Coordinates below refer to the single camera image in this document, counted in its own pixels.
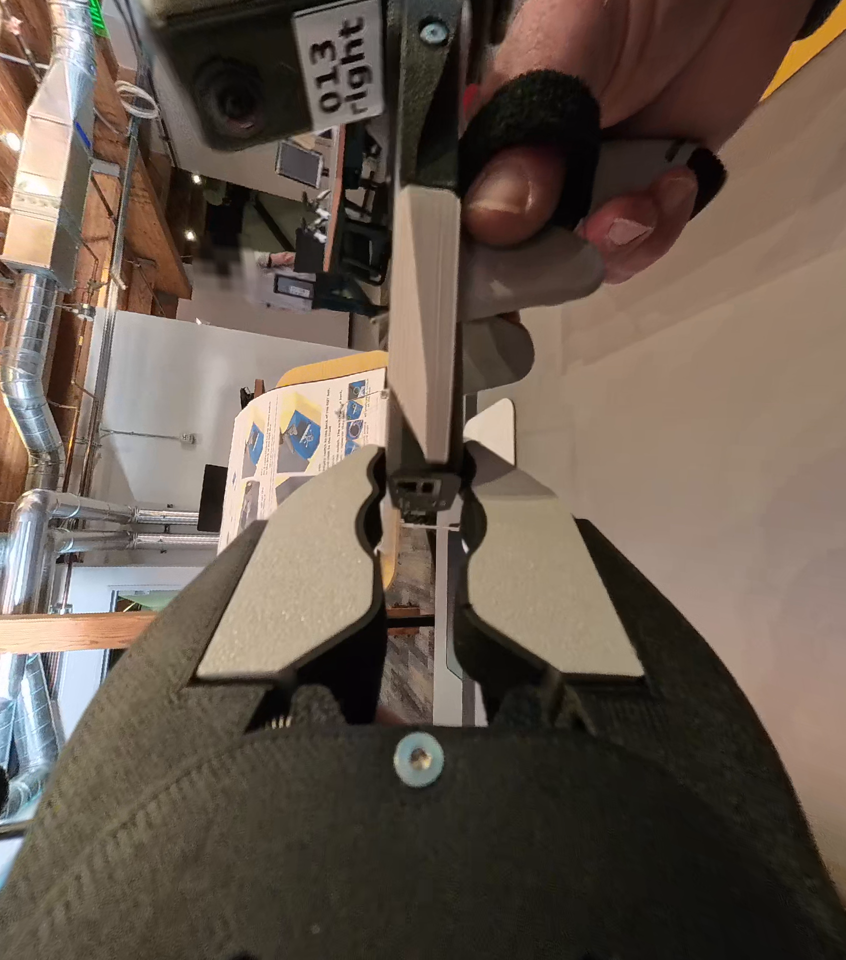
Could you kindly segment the black network switch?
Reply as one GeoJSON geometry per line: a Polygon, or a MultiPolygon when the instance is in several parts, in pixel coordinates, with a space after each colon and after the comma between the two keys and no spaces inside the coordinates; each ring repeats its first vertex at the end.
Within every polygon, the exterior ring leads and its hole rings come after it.
{"type": "Polygon", "coordinates": [[[387,484],[400,520],[424,525],[451,510],[460,494],[462,478],[452,471],[431,467],[417,471],[399,469],[387,475],[387,484]]]}

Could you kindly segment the wooden beam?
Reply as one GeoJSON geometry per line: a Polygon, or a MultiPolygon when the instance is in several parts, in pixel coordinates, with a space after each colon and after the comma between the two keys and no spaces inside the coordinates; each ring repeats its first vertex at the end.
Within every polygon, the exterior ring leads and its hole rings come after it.
{"type": "Polygon", "coordinates": [[[0,615],[0,655],[125,649],[156,618],[148,610],[0,615]]]}

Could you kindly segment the silver pipe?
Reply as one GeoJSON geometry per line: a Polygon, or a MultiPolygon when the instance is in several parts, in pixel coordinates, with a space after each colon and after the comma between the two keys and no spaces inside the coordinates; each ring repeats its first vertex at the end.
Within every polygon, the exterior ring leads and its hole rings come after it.
{"type": "MultiPolygon", "coordinates": [[[[140,526],[196,526],[191,511],[117,505],[38,488],[17,502],[6,536],[0,536],[0,626],[12,616],[45,613],[59,556],[142,549],[206,552],[218,535],[140,531],[140,526]]],[[[64,731],[46,668],[34,639],[21,652],[0,648],[0,767],[9,777],[0,824],[13,823],[38,801],[59,757],[64,731]]]]}

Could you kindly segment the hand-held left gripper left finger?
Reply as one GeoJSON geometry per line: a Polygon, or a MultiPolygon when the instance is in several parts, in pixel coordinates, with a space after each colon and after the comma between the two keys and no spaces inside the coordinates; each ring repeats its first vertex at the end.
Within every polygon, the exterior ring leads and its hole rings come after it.
{"type": "Polygon", "coordinates": [[[370,444],[300,486],[265,522],[194,677],[290,693],[320,686],[347,721],[376,717],[388,649],[380,503],[370,444]]]}

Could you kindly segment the silver air duct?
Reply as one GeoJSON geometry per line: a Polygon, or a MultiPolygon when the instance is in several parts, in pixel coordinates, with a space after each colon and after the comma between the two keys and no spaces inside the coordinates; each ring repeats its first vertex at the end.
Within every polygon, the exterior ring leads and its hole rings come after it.
{"type": "Polygon", "coordinates": [[[0,391],[28,459],[24,489],[60,491],[67,453],[44,373],[61,297],[77,287],[94,148],[93,3],[47,2],[50,59],[27,109],[2,261],[17,273],[0,391]]]}

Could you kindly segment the white mount plate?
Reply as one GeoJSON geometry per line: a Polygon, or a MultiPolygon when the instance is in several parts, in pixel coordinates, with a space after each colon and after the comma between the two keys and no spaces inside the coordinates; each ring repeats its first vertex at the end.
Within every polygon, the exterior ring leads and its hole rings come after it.
{"type": "Polygon", "coordinates": [[[502,398],[470,418],[463,428],[467,445],[494,455],[510,467],[516,466],[515,407],[502,398]]]}

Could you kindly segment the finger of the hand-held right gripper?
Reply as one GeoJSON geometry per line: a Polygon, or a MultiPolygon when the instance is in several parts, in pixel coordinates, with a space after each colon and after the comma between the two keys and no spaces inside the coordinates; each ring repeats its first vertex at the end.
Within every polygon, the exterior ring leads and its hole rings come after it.
{"type": "Polygon", "coordinates": [[[418,184],[399,190],[393,211],[387,377],[431,465],[451,453],[461,211],[452,191],[418,184]]]}

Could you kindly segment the person's right hand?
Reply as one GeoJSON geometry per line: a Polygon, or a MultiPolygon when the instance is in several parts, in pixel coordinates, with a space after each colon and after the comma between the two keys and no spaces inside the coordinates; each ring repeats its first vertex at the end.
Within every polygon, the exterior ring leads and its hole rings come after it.
{"type": "Polygon", "coordinates": [[[590,178],[583,145],[682,140],[685,164],[594,206],[574,225],[604,281],[649,269],[722,190],[718,151],[754,112],[790,47],[837,2],[533,1],[515,13],[489,70],[467,90],[463,223],[511,247],[590,178]]]}

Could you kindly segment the cluttered office desk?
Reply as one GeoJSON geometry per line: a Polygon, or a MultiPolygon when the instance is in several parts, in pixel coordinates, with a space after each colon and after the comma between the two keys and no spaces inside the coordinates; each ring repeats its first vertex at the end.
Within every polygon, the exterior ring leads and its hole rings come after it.
{"type": "Polygon", "coordinates": [[[315,309],[369,319],[386,311],[367,293],[383,288],[393,256],[390,184],[365,171],[380,159],[367,124],[335,132],[326,189],[315,198],[312,222],[297,230],[294,278],[275,281],[276,291],[307,290],[315,309]]]}

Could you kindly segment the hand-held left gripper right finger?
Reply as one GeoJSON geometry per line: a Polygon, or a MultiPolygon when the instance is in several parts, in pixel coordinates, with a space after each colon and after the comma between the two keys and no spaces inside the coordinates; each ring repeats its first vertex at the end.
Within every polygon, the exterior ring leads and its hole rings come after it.
{"type": "Polygon", "coordinates": [[[456,657],[486,721],[512,694],[560,714],[567,693],[642,696],[647,676],[572,511],[549,486],[465,443],[456,657]]]}

